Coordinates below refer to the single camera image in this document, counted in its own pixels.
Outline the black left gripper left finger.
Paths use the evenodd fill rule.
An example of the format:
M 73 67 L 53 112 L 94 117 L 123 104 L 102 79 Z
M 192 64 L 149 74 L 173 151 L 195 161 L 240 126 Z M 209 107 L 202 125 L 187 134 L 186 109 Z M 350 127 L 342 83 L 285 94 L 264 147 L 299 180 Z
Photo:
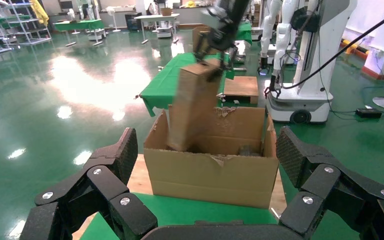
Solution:
M 20 234 L 22 240 L 70 240 L 86 219 L 100 213 L 121 240 L 140 240 L 157 217 L 127 184 L 138 157 L 134 128 L 96 149 L 75 174 L 39 193 Z

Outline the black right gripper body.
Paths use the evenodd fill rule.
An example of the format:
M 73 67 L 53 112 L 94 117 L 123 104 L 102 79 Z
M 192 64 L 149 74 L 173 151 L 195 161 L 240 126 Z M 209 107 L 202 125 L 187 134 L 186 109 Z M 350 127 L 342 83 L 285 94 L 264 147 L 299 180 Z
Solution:
M 224 52 L 231 47 L 249 3 L 248 0 L 216 0 L 208 8 L 213 49 Z

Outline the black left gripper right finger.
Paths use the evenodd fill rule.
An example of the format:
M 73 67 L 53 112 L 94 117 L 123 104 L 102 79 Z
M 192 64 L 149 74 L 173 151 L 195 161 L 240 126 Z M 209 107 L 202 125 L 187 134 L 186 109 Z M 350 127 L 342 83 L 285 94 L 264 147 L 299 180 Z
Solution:
M 276 156 L 298 190 L 279 224 L 304 240 L 325 213 L 337 214 L 362 240 L 384 240 L 384 185 L 345 167 L 326 148 L 301 141 L 284 126 Z

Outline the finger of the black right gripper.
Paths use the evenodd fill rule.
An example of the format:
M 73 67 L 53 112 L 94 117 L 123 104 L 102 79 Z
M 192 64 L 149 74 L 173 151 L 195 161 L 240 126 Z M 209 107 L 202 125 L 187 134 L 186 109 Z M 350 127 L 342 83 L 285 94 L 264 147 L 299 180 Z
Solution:
M 232 45 L 226 51 L 219 51 L 215 54 L 215 58 L 219 61 L 216 63 L 216 70 L 210 75 L 209 82 L 213 82 L 217 77 L 221 77 L 225 74 L 227 79 L 233 79 L 235 75 L 234 71 L 234 61 L 237 57 L 238 47 Z
M 202 63 L 204 58 L 213 48 L 213 32 L 204 31 L 199 33 L 197 44 L 194 48 L 194 57 L 197 63 Z

